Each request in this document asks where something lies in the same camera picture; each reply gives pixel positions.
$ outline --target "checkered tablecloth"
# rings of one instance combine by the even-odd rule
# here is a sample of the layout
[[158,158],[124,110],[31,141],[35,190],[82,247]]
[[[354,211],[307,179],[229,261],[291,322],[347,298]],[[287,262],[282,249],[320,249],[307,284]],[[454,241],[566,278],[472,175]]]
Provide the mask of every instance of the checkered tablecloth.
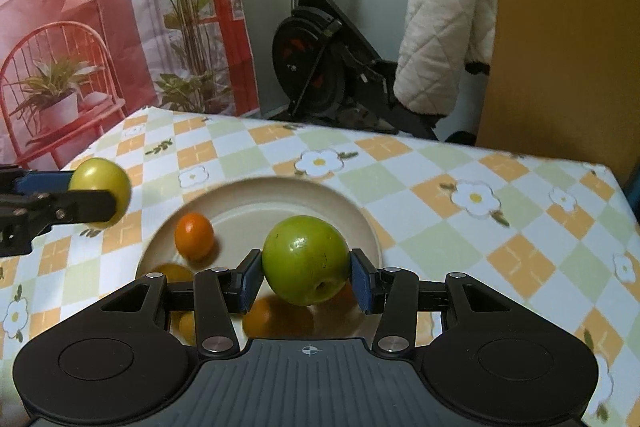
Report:
[[[129,173],[129,212],[97,233],[54,227],[0,262],[0,425],[26,418],[12,362],[29,339],[133,279],[143,245],[207,189],[300,176],[366,214],[387,266],[422,279],[464,271],[576,334],[596,354],[585,422],[640,425],[640,229],[609,169],[478,148],[145,108],[69,165],[109,158]],[[440,333],[420,314],[418,341]]]

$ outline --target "red chair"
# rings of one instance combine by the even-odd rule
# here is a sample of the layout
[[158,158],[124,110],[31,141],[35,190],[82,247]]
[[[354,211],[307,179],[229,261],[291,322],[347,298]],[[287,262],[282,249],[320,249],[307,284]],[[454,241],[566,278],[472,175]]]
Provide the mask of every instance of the red chair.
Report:
[[[24,80],[38,74],[34,61],[50,64],[65,57],[100,67],[79,88],[78,113],[72,108],[66,114],[70,121],[57,128],[50,128],[52,125],[44,121],[44,111],[16,113],[18,104],[29,96]],[[46,24],[20,40],[2,64],[0,89],[2,117],[17,156],[15,163],[23,168],[50,154],[60,169],[60,146],[91,131],[97,138],[104,133],[104,126],[113,126],[126,117],[125,101],[106,44],[94,29],[78,22]]]

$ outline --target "yellow apple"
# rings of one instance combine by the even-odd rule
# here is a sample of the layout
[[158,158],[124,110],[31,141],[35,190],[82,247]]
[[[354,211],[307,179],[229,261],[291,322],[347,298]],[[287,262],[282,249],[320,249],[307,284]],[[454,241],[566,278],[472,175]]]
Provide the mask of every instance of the yellow apple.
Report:
[[92,229],[108,229],[127,213],[131,181],[119,165],[105,158],[89,158],[71,175],[68,190],[108,190],[116,200],[116,213],[104,223],[87,223]]

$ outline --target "poster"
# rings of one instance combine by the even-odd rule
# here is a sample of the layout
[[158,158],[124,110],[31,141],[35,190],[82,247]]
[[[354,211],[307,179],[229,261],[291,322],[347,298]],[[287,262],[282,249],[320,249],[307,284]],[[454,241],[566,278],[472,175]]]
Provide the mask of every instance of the poster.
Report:
[[0,0],[0,162],[60,169],[145,105],[258,109],[242,0]]

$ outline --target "green apple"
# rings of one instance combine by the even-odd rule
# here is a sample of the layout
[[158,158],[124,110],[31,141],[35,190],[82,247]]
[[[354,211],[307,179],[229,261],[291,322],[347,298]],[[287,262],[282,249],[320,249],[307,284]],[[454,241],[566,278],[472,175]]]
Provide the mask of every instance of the green apple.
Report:
[[336,295],[349,278],[349,248],[332,225],[312,216],[279,222],[262,247],[262,270],[280,298],[309,306]]
[[104,223],[87,223],[93,229],[108,229],[127,213],[131,181],[119,165],[105,158],[89,158],[71,175],[68,190],[108,190],[116,198],[116,213]]

